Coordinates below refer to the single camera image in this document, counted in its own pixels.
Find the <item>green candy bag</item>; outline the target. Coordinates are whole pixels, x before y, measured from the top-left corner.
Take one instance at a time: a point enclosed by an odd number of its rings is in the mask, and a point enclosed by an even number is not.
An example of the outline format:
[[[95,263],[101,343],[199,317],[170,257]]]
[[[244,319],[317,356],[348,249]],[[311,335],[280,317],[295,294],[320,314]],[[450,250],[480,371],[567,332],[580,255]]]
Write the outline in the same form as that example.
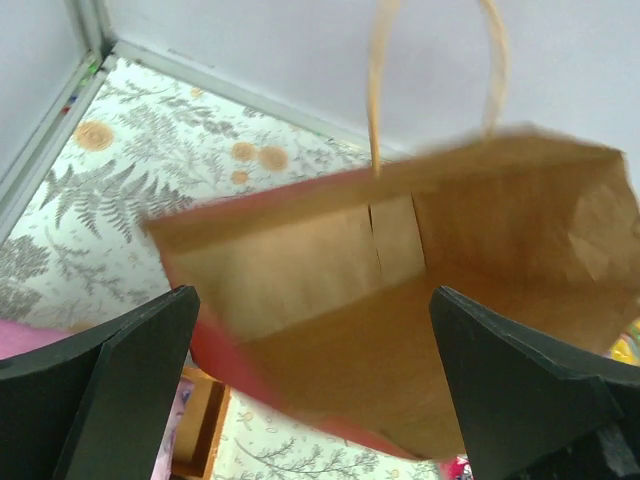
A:
[[[640,320],[636,319],[620,334],[607,352],[612,360],[640,366]]]

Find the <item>orange candy bag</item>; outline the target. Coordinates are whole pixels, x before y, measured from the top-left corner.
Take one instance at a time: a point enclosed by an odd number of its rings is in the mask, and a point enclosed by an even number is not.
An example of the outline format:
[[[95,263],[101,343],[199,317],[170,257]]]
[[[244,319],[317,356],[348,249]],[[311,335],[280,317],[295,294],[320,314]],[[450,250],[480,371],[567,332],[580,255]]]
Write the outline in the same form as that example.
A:
[[[437,463],[441,480],[474,480],[471,465],[465,454]]]

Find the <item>red paper bag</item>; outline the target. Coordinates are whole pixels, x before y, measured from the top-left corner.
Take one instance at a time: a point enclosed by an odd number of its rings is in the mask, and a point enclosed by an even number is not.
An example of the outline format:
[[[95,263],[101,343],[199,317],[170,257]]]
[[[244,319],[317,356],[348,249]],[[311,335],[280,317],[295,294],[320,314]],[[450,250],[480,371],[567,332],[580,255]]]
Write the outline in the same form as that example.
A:
[[[370,41],[370,166],[148,219],[201,309],[193,360],[298,421],[400,457],[464,449],[429,310],[449,286],[600,354],[639,314],[639,208],[620,151],[498,130],[508,43],[493,2],[483,133],[382,163],[379,95],[396,5]]]

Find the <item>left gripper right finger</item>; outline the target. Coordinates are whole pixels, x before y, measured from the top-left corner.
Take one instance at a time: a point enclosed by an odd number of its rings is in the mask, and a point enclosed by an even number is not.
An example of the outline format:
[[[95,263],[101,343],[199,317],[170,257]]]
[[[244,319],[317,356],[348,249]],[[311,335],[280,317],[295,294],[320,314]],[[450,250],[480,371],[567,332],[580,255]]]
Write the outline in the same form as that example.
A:
[[[429,310],[475,478],[638,478],[638,367],[449,287],[435,290]]]

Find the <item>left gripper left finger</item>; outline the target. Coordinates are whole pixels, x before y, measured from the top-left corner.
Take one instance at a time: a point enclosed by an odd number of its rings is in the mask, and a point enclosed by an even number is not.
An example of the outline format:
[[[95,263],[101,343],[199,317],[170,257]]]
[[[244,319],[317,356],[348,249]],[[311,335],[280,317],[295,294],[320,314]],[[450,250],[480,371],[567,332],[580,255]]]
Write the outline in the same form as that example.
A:
[[[2,360],[2,478],[150,478],[199,306],[181,286]]]

